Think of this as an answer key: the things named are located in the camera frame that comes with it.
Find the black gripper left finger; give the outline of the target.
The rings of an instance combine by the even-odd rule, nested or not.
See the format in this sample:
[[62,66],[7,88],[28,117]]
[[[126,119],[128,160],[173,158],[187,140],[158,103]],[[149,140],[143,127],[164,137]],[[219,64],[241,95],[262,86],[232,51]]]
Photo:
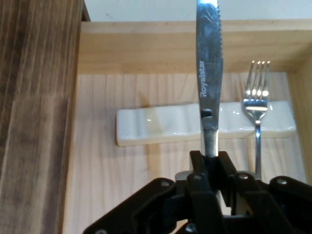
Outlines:
[[157,178],[84,230],[85,234],[169,234],[189,220],[200,234],[224,232],[224,221],[208,181],[206,158],[191,151],[193,170],[176,181]]

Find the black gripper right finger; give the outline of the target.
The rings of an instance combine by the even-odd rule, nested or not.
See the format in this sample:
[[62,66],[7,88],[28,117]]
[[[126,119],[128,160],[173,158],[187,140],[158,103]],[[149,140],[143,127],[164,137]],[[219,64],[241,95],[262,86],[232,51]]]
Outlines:
[[217,157],[217,185],[232,214],[224,218],[228,234],[310,234],[312,187],[288,176],[264,183],[237,171],[225,151]]

